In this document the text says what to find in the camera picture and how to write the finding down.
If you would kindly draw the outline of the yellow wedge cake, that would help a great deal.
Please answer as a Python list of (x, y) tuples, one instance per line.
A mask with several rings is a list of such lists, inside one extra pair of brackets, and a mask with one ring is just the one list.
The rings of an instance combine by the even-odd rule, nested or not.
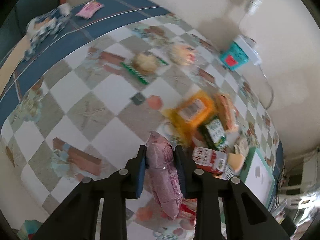
[(229, 153), (227, 164), (235, 173), (239, 173), (243, 167), (245, 159), (246, 158), (242, 154)]

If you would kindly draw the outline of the peach striped snack packet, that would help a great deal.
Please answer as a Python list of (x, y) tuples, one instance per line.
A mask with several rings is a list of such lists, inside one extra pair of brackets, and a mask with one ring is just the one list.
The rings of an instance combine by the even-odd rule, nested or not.
[(228, 94), (217, 93), (214, 95), (218, 116), (226, 133), (236, 132), (239, 128), (237, 122), (238, 111), (234, 107)]

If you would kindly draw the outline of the teal rimmed white tray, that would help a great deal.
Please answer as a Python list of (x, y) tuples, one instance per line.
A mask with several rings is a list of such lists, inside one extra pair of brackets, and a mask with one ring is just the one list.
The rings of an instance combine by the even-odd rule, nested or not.
[(266, 208), (269, 207), (276, 181), (257, 147), (250, 148), (240, 172), (240, 180)]

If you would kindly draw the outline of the blue white patterned bag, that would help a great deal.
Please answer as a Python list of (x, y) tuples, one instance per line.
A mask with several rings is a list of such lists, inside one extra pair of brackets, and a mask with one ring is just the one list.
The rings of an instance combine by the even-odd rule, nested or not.
[(28, 61), (37, 47), (48, 37), (54, 38), (65, 28), (71, 17), (71, 6), (63, 3), (50, 12), (33, 18), (27, 25), (27, 37), (30, 47), (25, 51), (23, 61)]

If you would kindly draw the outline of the red ketchup snack packet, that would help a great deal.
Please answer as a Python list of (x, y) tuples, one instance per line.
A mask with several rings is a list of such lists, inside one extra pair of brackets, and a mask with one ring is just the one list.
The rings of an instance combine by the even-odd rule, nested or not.
[(224, 172), (227, 153), (204, 147), (195, 147), (192, 159), (198, 168), (219, 176)]

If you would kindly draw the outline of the white power strip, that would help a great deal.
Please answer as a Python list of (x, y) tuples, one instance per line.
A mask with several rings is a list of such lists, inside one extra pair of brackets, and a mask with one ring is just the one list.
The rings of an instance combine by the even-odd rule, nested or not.
[(259, 66), (262, 63), (261, 57), (256, 50), (257, 44), (253, 39), (240, 34), (233, 41), (242, 49), (255, 66)]

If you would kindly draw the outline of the orange yellow snack packet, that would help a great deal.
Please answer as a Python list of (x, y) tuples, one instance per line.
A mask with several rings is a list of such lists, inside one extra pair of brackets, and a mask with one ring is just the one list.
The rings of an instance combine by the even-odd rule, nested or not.
[(178, 107), (165, 109), (163, 115), (168, 118), (181, 142), (189, 146), (199, 126), (217, 113), (213, 99), (203, 90), (199, 90)]

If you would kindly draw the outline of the small red snack packet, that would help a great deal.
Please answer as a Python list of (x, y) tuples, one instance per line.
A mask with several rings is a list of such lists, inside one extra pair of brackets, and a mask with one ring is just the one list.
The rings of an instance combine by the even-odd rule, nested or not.
[(178, 214), (179, 218), (184, 218), (187, 220), (196, 219), (196, 210), (197, 210), (197, 199), (183, 199)]

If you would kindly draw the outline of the small pink packet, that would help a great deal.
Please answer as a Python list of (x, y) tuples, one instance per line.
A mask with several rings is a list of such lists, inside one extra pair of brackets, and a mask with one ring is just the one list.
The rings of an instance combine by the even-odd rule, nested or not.
[(84, 18), (86, 20), (90, 19), (98, 10), (104, 7), (103, 4), (97, 1), (90, 1), (86, 3), (82, 9), (76, 14), (76, 16), (80, 18)]

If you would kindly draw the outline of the white lamp socket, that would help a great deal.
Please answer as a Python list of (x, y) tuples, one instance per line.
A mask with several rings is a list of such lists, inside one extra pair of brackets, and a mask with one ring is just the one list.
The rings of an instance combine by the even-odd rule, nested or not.
[(245, 5), (245, 13), (248, 16), (252, 16), (255, 14), (257, 9), (260, 7), (262, 4), (263, 0), (248, 0), (246, 5)]

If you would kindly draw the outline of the pink snack packet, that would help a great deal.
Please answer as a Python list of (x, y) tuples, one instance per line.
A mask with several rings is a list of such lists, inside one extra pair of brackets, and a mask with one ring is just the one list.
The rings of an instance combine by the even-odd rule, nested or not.
[(174, 152), (171, 144), (161, 134), (151, 132), (146, 143), (148, 175), (155, 201), (172, 220), (178, 217), (183, 200)]

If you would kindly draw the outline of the green white snack packet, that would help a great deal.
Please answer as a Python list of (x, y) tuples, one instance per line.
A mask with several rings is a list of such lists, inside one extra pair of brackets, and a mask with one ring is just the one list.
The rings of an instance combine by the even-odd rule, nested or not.
[(218, 151), (225, 151), (227, 147), (226, 132), (217, 115), (207, 120), (199, 127), (208, 148)]

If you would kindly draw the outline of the white teal cracker packet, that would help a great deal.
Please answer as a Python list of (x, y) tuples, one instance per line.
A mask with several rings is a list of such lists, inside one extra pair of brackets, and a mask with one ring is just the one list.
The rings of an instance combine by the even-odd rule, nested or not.
[(230, 180), (232, 177), (238, 177), (240, 172), (236, 172), (232, 169), (232, 167), (227, 163), (225, 165), (225, 169), (223, 173), (219, 176), (220, 179)]

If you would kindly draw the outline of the round cake green wrapper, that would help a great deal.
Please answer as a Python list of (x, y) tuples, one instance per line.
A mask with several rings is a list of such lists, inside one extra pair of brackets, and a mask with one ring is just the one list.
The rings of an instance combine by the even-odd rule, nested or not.
[(157, 75), (157, 70), (169, 63), (150, 51), (143, 51), (120, 63), (140, 83), (148, 85)]

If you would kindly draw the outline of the checkered tablecloth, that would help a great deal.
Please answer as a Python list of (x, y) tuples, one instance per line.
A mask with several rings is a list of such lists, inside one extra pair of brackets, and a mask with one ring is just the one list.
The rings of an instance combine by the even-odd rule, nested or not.
[[(199, 90), (214, 101), (228, 94), (238, 111), (236, 132), (226, 133), (227, 158), (238, 137), (257, 147), (273, 174), (279, 137), (266, 109), (237, 69), (231, 71), (196, 29), (148, 0), (97, 0), (92, 18), (71, 9), (65, 28), (49, 35), (23, 61), (18, 44), (1, 64), (17, 59), (1, 93), (1, 137), (22, 184), (50, 216), (82, 181), (108, 178), (137, 156), (151, 132), (161, 134), (192, 159), (195, 147), (208, 148), (199, 128), (189, 146), (181, 142), (165, 109), (178, 107)], [(172, 44), (196, 51), (196, 61), (171, 61)], [(148, 85), (121, 66), (150, 51), (169, 63)], [(155, 201), (148, 164), (143, 191), (126, 200), (127, 239), (195, 239), (195, 220), (170, 219)]]

